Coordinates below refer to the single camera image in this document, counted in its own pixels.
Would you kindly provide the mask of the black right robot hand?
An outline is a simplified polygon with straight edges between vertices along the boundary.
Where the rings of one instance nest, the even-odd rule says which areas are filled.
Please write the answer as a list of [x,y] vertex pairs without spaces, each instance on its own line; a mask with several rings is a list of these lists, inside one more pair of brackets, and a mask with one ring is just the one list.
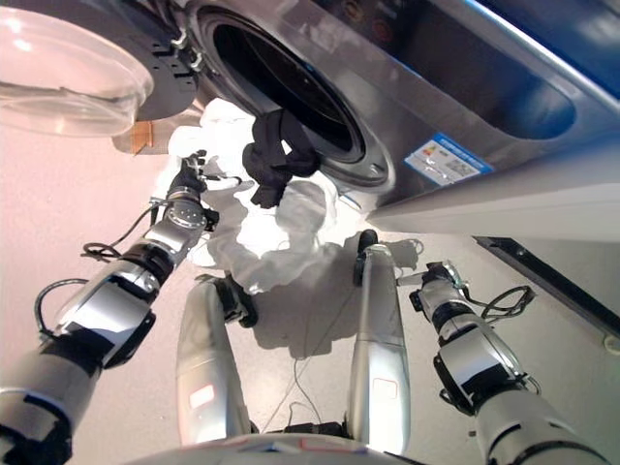
[[449,260],[428,263],[425,271],[403,275],[396,279],[396,284],[398,286],[423,287],[434,281],[449,282],[462,294],[468,288],[468,283],[460,276],[456,266]]

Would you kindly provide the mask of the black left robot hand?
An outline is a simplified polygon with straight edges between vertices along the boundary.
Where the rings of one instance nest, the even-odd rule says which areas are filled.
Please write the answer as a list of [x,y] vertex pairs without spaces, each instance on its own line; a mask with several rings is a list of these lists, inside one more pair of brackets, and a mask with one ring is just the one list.
[[242,179],[228,176],[222,172],[210,172],[207,169],[207,152],[200,149],[188,157],[182,158],[180,167],[172,179],[168,193],[188,188],[198,194],[207,191],[222,191],[239,186]]

